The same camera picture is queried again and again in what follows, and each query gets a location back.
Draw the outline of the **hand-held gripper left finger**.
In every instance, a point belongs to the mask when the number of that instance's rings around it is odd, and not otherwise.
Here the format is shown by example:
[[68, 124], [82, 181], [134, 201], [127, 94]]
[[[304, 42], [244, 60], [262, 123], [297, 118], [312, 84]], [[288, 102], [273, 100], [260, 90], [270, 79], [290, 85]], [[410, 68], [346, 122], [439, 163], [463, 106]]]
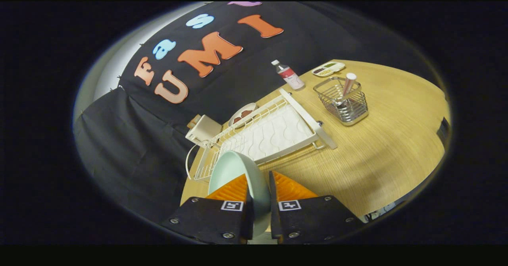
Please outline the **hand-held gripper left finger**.
[[254, 207], [245, 174], [207, 197], [187, 199], [162, 226], [205, 244], [247, 244], [253, 238]]

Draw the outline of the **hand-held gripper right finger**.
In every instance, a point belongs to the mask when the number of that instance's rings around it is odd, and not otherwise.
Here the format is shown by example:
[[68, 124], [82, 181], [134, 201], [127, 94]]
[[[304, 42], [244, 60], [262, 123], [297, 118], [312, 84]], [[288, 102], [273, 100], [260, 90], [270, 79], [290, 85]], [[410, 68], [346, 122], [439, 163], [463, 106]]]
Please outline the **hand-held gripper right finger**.
[[269, 188], [271, 236], [280, 245], [331, 243], [364, 226], [335, 196], [317, 195], [284, 174], [270, 171]]

